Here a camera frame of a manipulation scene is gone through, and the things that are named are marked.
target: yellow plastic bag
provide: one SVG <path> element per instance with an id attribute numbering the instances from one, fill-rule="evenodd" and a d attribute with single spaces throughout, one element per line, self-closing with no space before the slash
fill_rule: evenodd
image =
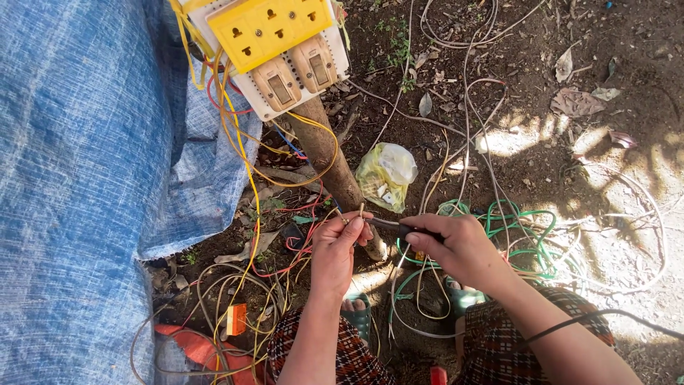
<path id="1" fill-rule="evenodd" d="M 417 175 L 413 155 L 393 143 L 378 143 L 356 169 L 356 181 L 363 197 L 398 214 L 406 208 L 406 191 Z"/>

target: person's right hand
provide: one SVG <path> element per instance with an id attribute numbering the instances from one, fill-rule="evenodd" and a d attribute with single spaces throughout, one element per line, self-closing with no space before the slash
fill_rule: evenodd
<path id="1" fill-rule="evenodd" d="M 428 229 L 444 236 L 444 244 L 427 234 L 409 233 L 406 241 L 437 261 L 456 281 L 495 299 L 520 278 L 501 258 L 496 247 L 472 215 L 423 214 L 401 220 L 404 225 Z"/>

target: tree trunk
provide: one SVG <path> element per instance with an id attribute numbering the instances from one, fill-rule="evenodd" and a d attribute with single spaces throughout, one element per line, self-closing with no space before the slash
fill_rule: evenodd
<path id="1" fill-rule="evenodd" d="M 319 97 L 314 97 L 306 103 L 295 107 L 292 109 L 292 112 L 330 128 L 328 115 Z M 316 172 L 321 173 L 328 167 L 334 154 L 335 143 L 332 136 L 328 132 L 299 121 L 292 116 L 289 116 L 289 121 L 295 131 L 295 135 L 299 138 L 309 162 L 311 162 Z M 321 179 L 323 180 L 323 185 L 330 191 L 330 194 L 340 205 L 342 211 L 349 212 L 359 209 L 364 201 L 363 195 L 340 148 L 337 150 L 337 158 L 332 168 Z M 374 226 L 371 226 L 371 231 L 373 232 L 373 240 L 365 247 L 368 256 L 376 261 L 386 260 L 387 249 L 382 239 L 380 239 L 378 231 Z"/>

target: patterned pants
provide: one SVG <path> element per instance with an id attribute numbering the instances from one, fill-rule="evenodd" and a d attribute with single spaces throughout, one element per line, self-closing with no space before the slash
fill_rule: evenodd
<path id="1" fill-rule="evenodd" d="M 584 298 L 562 288 L 538 288 L 549 301 L 570 316 L 596 311 L 596 306 Z M 297 336 L 302 309 L 291 310 L 278 322 L 270 344 L 268 357 L 277 381 L 287 354 Z M 583 321 L 587 330 L 606 345 L 615 346 L 613 336 L 603 317 Z M 464 354 L 468 358 L 473 351 L 486 349 L 487 354 L 505 353 L 525 339 L 516 330 L 505 310 L 496 302 L 489 301 L 471 306 L 465 315 Z M 337 339 L 337 384 L 396 384 L 395 378 L 384 365 L 363 345 L 358 331 L 340 317 Z M 478 356 L 462 368 L 456 384 L 550 384 L 542 372 L 539 361 L 530 348 L 513 355 L 512 359 L 493 360 Z"/>

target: foot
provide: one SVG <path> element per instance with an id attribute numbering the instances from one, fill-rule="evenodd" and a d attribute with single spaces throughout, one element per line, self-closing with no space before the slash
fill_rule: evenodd
<path id="1" fill-rule="evenodd" d="M 341 309 L 348 312 L 366 310 L 366 304 L 361 299 L 356 299 L 354 301 L 351 301 L 350 299 L 345 299 L 344 301 L 342 301 Z M 363 345 L 368 347 L 368 341 L 364 340 L 363 338 L 361 340 L 363 341 Z"/>

